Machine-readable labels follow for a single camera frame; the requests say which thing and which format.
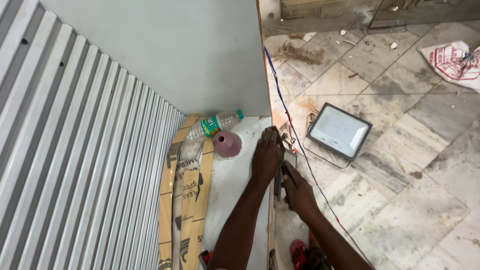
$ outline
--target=black flood light frame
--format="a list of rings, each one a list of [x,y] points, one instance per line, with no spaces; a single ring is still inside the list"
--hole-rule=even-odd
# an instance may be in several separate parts
[[[356,149],[356,151],[355,151],[355,154],[354,154],[352,157],[349,157],[348,155],[346,155],[346,154],[338,151],[337,149],[334,149],[333,147],[330,147],[328,144],[326,144],[326,143],[318,140],[317,138],[314,138],[314,137],[311,135],[312,129],[315,127],[317,121],[320,119],[322,113],[324,112],[325,108],[327,108],[327,107],[331,107],[331,108],[333,108],[333,109],[335,109],[335,110],[337,110],[337,111],[339,111],[339,112],[341,112],[341,113],[344,113],[344,114],[346,114],[347,116],[350,116],[350,117],[354,118],[355,120],[358,120],[358,121],[360,121],[360,122],[362,122],[362,123],[364,123],[364,124],[366,124],[366,125],[368,126],[367,131],[365,132],[365,135],[363,136],[362,140],[360,141],[360,144],[358,145],[358,147],[357,147],[357,149]],[[369,123],[369,122],[367,122],[367,121],[365,121],[365,120],[362,120],[362,119],[358,118],[357,116],[352,115],[352,114],[350,114],[350,113],[348,113],[348,112],[346,112],[346,111],[344,111],[344,110],[342,110],[342,109],[340,109],[340,108],[338,108],[338,107],[335,107],[334,105],[332,105],[332,104],[330,104],[330,103],[325,102],[324,106],[322,107],[322,109],[321,109],[320,112],[318,113],[317,118],[315,119],[315,121],[314,121],[314,122],[312,123],[312,125],[310,126],[310,128],[309,128],[309,130],[308,130],[308,133],[307,133],[307,138],[309,138],[310,140],[312,140],[312,141],[320,144],[321,146],[325,147],[326,149],[332,151],[333,153],[338,154],[339,156],[341,156],[341,157],[343,157],[343,158],[346,158],[346,159],[348,160],[348,164],[346,165],[346,167],[348,167],[348,166],[350,165],[350,163],[351,163],[352,161],[354,161],[355,158],[357,157],[357,155],[358,155],[358,153],[360,152],[360,149],[361,149],[361,147],[363,146],[363,143],[364,143],[365,140],[367,139],[367,136],[368,136],[368,134],[370,133],[370,130],[372,129],[372,127],[373,127],[373,125],[372,125],[371,123]],[[330,164],[332,164],[332,165],[340,168],[340,169],[345,169],[345,168],[346,168],[346,167],[343,167],[343,168],[342,168],[342,167],[339,167],[338,165],[331,163],[331,162],[328,161],[327,159],[324,159],[324,158],[320,157],[319,155],[313,153],[312,151],[310,151],[310,150],[308,150],[308,151],[311,152],[312,154],[316,155],[317,157],[325,160],[326,162],[328,162],[328,163],[330,163]]]

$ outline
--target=green bottle label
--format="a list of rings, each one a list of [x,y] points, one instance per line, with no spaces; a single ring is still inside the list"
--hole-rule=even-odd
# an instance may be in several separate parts
[[[216,116],[212,116],[205,120],[202,120],[202,130],[207,138],[213,137],[215,133],[220,131],[220,125],[218,124],[218,120]]]

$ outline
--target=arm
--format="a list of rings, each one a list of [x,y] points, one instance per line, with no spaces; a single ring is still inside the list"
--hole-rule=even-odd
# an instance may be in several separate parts
[[[208,262],[208,270],[247,268],[258,211],[281,158],[282,151],[276,144],[276,133],[267,129],[262,133],[253,155],[252,177],[223,225]]]
[[[372,270],[320,212],[307,180],[290,163],[285,162],[285,166],[288,171],[283,176],[285,202],[310,228],[330,264],[336,270]]]

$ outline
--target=corrugated metal shutter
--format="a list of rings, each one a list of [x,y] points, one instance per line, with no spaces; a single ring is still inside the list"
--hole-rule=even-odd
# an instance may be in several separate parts
[[[156,269],[185,116],[37,0],[0,16],[0,269]]]

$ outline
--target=white marble floor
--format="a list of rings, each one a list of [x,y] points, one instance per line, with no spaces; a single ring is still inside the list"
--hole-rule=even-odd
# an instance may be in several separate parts
[[[346,169],[307,154],[319,186],[376,269],[480,269],[480,95],[442,80],[417,51],[456,40],[476,48],[480,21],[412,25],[404,33],[347,32],[264,41],[298,134],[307,113],[325,102],[373,124]],[[389,49],[392,42],[396,50]],[[289,43],[323,58],[279,54]],[[268,68],[272,109],[286,119],[271,73]],[[298,168],[339,228],[302,156]],[[306,242],[307,232],[286,205],[276,205],[281,269],[293,269],[289,246],[295,239]]]

